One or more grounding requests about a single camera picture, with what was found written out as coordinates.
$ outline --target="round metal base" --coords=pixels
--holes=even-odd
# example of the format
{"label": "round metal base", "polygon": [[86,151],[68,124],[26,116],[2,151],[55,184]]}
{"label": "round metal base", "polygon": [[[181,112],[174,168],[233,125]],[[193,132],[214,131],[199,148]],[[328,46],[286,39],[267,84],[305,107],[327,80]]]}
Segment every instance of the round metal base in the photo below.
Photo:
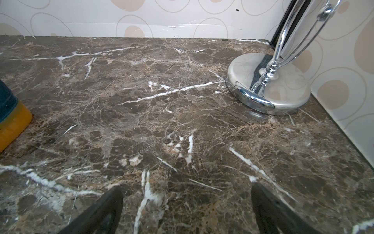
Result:
{"label": "round metal base", "polygon": [[243,54],[235,58],[229,65],[226,85],[239,101],[255,110],[271,115],[293,113],[310,97],[310,85],[294,65],[281,67],[279,78],[265,86],[263,96],[251,91],[261,77],[259,70],[265,68],[271,58],[266,54]]}

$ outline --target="black object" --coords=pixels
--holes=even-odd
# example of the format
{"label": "black object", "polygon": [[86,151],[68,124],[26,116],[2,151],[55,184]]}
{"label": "black object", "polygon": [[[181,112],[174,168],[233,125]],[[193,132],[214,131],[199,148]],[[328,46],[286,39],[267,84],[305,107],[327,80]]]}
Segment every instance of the black object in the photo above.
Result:
{"label": "black object", "polygon": [[58,234],[114,234],[122,213],[123,195],[119,186],[111,188],[92,206]]}
{"label": "black object", "polygon": [[251,191],[253,211],[261,234],[322,234],[304,222],[262,184],[255,183]]}
{"label": "black object", "polygon": [[3,121],[18,104],[12,91],[0,80],[0,122]]}
{"label": "black object", "polygon": [[[294,7],[296,1],[297,0],[291,0],[290,4],[288,5],[288,8],[287,8],[286,12],[284,13],[284,16],[283,16],[281,22],[279,23],[279,26],[278,26],[277,30],[275,31],[275,34],[274,34],[274,36],[273,36],[273,38],[270,42],[270,45],[276,47],[276,45],[278,43],[279,36],[282,33],[283,26],[286,23],[287,18],[290,15],[290,13],[292,11],[292,8]],[[288,38],[291,36],[292,32],[295,30],[295,27],[296,27],[297,23],[299,23],[301,17],[303,16],[304,12],[306,11],[306,9],[309,6],[309,4],[311,3],[311,1],[312,0],[306,0],[304,2],[304,4],[301,6],[299,12],[297,13],[294,21],[291,24],[291,27],[289,29],[289,33],[287,33],[286,40],[284,41],[283,45],[285,45],[286,42],[288,41]]]}

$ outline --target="marble countertop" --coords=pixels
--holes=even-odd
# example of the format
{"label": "marble countertop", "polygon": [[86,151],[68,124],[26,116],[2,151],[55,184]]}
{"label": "marble countertop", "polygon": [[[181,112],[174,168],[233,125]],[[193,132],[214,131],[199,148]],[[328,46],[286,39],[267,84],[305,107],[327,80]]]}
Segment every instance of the marble countertop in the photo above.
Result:
{"label": "marble countertop", "polygon": [[313,97],[279,117],[228,92],[229,63],[256,52],[273,50],[1,36],[0,79],[33,120],[0,154],[0,232],[55,233],[114,185],[117,233],[258,233],[254,181],[323,233],[374,218],[372,169]]}

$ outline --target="chrome stand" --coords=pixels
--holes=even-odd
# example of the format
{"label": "chrome stand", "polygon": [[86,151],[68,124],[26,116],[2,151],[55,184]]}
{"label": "chrome stand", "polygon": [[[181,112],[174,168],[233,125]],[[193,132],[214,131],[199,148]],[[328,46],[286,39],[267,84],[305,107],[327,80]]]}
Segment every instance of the chrome stand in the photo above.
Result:
{"label": "chrome stand", "polygon": [[[235,58],[229,65],[226,85],[230,92],[245,105],[271,115],[286,115],[295,112],[297,108],[308,101],[310,85],[303,73],[290,62],[310,45],[327,21],[333,16],[341,0],[338,0],[334,7],[327,0],[304,39],[289,56],[282,59],[280,55],[286,36],[304,2],[305,0],[298,0],[294,5],[278,39],[273,56],[267,54],[243,54]],[[296,51],[319,21],[323,22],[320,29],[306,46],[296,54]]]}

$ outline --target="white wall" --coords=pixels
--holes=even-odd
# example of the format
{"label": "white wall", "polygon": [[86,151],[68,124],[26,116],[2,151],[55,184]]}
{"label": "white wall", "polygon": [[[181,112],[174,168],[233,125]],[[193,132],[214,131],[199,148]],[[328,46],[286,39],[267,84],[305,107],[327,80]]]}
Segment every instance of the white wall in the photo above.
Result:
{"label": "white wall", "polygon": [[289,2],[0,0],[0,34],[271,40]]}
{"label": "white wall", "polygon": [[[306,35],[325,2],[312,2],[286,51]],[[374,1],[342,0],[326,27],[293,64],[304,72],[313,95],[374,166],[373,39]]]}

